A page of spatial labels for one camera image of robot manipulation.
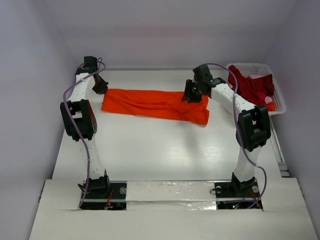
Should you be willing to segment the orange t-shirt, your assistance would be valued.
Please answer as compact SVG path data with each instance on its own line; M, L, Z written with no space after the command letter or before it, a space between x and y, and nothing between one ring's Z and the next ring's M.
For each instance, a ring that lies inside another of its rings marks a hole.
M103 112L191 122L206 126L210 111L207 96L198 103L182 101L182 91L111 88L103 97Z

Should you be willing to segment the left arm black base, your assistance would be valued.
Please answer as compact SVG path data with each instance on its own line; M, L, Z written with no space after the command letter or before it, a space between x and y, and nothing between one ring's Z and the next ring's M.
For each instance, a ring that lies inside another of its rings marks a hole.
M112 181L110 191L98 190L97 192L88 192L80 206L82 210L107 210L122 211L127 208L126 201L127 182Z

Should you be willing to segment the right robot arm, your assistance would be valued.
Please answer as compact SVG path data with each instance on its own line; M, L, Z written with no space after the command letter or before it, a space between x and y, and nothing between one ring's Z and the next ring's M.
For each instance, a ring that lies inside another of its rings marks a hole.
M203 96L220 103L234 117L236 140L239 144L237 165L231 181L215 185L216 194L227 197L241 197L256 184L255 169L259 167L258 158L262 148L271 137L269 112L264 105L257 106L238 94L240 81L236 74L227 70L233 78L230 87L222 78L213 78L208 64L193 69L193 79L185 84L182 101L198 103Z

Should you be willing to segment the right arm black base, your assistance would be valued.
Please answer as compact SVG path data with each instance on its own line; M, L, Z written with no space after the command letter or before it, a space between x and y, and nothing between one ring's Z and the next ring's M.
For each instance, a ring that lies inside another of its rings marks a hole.
M216 207L218 210L244 210L260 197L258 184L238 190L231 181L218 181L214 183L214 188L210 191L215 195Z

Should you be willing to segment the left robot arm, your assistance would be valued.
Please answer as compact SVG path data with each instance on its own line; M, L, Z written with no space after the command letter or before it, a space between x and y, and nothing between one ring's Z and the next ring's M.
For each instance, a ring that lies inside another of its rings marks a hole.
M79 185L83 194L97 194L104 198L110 194L111 185L106 169L102 166L95 142L97 120L89 101L90 93L105 95L108 82L100 73L106 69L101 59L85 56L75 73L75 83L63 93L60 112L65 132L77 144L87 167L87 177Z

